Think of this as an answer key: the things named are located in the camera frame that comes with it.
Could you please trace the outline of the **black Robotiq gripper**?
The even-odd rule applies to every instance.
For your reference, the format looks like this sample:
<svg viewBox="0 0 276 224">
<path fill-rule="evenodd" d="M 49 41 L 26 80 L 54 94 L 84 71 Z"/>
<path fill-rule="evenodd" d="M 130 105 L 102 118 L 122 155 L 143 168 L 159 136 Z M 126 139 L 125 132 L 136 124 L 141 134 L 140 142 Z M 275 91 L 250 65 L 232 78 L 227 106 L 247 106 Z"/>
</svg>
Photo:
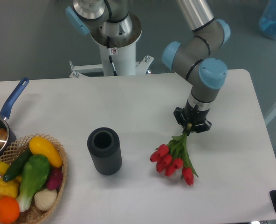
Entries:
<svg viewBox="0 0 276 224">
<path fill-rule="evenodd" d="M 209 131 L 212 123 L 207 120 L 209 109 L 201 110 L 199 105 L 192 106 L 186 103 L 184 109 L 176 107 L 173 114 L 179 125 L 186 128 L 188 123 L 191 123 L 190 133 L 202 133 Z"/>
</svg>

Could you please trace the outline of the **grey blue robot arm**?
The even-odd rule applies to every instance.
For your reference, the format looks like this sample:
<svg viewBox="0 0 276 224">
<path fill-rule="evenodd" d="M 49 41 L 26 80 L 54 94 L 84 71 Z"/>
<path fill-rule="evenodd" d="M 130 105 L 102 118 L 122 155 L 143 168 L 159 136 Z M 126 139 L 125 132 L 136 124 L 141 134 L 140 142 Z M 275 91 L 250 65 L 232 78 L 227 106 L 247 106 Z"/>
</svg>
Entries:
<svg viewBox="0 0 276 224">
<path fill-rule="evenodd" d="M 230 37 L 230 28 L 215 19 L 204 0 L 177 1 L 191 31 L 187 43 L 171 42 L 162 62 L 192 85 L 186 105 L 176 108 L 174 116 L 183 132 L 201 133 L 211 128 L 207 114 L 228 74 L 226 64 L 211 58 Z M 136 42 L 142 33 L 141 22 L 128 11 L 125 0 L 75 0 L 65 10 L 73 27 L 91 35 L 99 46 L 105 76 L 145 74 L 147 61 L 136 62 Z"/>
</svg>

